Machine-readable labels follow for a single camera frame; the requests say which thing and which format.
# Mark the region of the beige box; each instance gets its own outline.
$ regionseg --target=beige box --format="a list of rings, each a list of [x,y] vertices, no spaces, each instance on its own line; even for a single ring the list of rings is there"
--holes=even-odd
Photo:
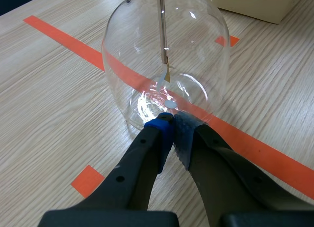
[[[212,0],[219,8],[278,24],[298,0]]]

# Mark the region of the wooden table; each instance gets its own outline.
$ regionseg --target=wooden table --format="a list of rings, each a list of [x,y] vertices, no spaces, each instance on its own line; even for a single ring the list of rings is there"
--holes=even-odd
[[[23,22],[35,15],[101,51],[122,0],[33,0],[0,17],[1,226],[36,226],[83,197],[70,185],[91,165],[105,177],[138,131],[115,106],[105,73]],[[232,48],[221,119],[314,169],[314,0],[280,25],[222,11]],[[311,203],[274,177],[290,192]],[[175,153],[157,177],[151,210],[208,226],[198,190]]]

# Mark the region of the glass bell jar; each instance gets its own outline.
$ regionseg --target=glass bell jar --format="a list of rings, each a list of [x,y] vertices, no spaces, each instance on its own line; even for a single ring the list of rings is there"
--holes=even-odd
[[[125,0],[102,43],[114,100],[134,127],[159,113],[209,121],[226,90],[230,37],[210,0]]]

